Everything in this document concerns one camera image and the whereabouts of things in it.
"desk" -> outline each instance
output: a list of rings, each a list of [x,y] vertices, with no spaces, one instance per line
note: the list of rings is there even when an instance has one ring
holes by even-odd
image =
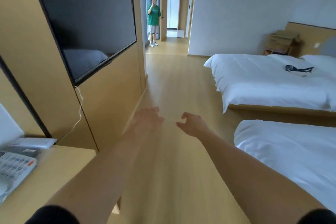
[[[1,223],[23,224],[94,156],[94,150],[53,146],[0,205]]]

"person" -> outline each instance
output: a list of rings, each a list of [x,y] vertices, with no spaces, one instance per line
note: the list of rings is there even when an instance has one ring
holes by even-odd
[[[38,209],[26,224],[106,223],[121,196],[141,145],[164,119],[159,108],[135,113],[117,145],[95,156]],[[183,113],[176,125],[198,138],[252,224],[336,223],[336,215],[291,180],[222,140],[199,115]]]
[[[156,4],[157,0],[150,0],[152,4],[148,7],[148,33],[149,33],[149,46],[158,46],[156,43],[156,35],[159,33],[161,10]]]

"white cable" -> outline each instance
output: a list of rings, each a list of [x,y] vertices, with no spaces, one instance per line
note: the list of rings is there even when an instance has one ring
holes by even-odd
[[[76,124],[72,127],[71,131],[68,132],[64,137],[66,137],[68,134],[70,134],[71,132],[73,132],[75,126],[76,126],[76,125],[78,124],[78,122],[80,122],[81,119],[82,119],[82,112],[81,112],[81,111],[82,111],[82,105],[83,105],[84,99],[83,99],[83,97],[82,97],[82,94],[81,94],[81,91],[79,90],[79,88],[78,88],[77,86],[75,86],[75,87],[77,88],[77,90],[78,90],[78,92],[79,92],[79,96],[80,96],[81,99],[82,99],[81,105],[80,105],[80,107],[79,107],[79,121],[76,122]]]

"wooden floor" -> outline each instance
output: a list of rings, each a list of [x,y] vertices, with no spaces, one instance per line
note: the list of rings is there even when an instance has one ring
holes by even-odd
[[[249,223],[217,173],[202,144],[175,122],[184,111],[199,114],[224,140],[246,119],[317,125],[332,118],[228,110],[222,114],[206,58],[147,54],[148,84],[139,108],[159,106],[166,118],[143,146],[121,201],[121,214],[109,223],[205,224]]]
[[[167,40],[164,42],[161,42],[159,39],[156,42],[158,46],[148,46],[146,53],[182,56],[187,56],[188,54],[188,38],[167,37]]]

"tv screen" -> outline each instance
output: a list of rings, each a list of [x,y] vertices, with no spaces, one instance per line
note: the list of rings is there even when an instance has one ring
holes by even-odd
[[[132,0],[40,1],[75,84],[136,42]]]

